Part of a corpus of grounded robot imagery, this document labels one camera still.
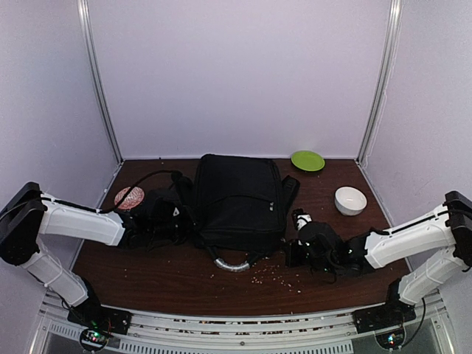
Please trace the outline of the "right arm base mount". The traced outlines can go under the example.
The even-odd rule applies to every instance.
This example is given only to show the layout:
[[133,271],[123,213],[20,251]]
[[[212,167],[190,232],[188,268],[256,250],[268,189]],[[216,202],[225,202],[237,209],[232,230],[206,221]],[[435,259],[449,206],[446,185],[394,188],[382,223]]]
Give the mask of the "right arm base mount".
[[416,319],[415,309],[381,305],[353,312],[354,325],[358,334],[373,332],[377,344],[384,350],[393,351],[404,347],[405,323]]

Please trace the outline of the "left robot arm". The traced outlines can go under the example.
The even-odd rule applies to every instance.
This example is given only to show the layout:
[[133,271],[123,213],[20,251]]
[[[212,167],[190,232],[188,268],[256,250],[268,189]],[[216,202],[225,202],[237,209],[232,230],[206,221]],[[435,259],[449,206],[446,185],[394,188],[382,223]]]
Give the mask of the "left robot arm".
[[121,249],[151,249],[184,242],[190,227],[187,211],[172,190],[152,190],[132,209],[100,210],[54,198],[28,182],[1,211],[1,258],[27,270],[77,308],[77,315],[89,327],[99,327],[106,312],[91,286],[66,270],[40,235],[74,237]]

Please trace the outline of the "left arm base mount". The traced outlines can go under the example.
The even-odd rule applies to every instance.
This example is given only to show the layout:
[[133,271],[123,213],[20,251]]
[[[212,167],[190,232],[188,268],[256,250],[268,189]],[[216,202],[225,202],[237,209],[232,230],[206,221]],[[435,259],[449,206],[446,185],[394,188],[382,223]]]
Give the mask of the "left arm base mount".
[[79,335],[79,344],[84,350],[97,352],[103,350],[109,341],[116,335],[126,335],[131,325],[132,313],[125,310],[104,308],[104,317],[101,320],[85,322],[78,314],[69,311],[67,320],[82,325]]

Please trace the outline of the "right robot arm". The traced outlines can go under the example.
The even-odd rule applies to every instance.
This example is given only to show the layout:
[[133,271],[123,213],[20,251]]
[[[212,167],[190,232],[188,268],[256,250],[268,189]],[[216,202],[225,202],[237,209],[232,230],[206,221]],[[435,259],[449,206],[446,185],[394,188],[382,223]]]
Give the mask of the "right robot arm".
[[327,223],[315,222],[302,209],[292,213],[297,237],[284,246],[289,267],[308,265],[334,277],[359,277],[424,251],[435,253],[412,273],[394,281],[387,303],[378,309],[383,325],[394,325],[456,273],[471,269],[471,200],[448,192],[443,204],[419,218],[390,229],[371,228],[343,241]]

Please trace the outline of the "black backpack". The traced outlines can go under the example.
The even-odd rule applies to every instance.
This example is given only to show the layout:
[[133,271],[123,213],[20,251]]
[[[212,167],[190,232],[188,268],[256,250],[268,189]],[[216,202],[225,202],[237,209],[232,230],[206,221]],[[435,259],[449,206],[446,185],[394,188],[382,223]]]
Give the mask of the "black backpack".
[[172,180],[196,244],[218,268],[247,271],[282,247],[300,183],[273,160],[206,154],[194,179],[174,172]]

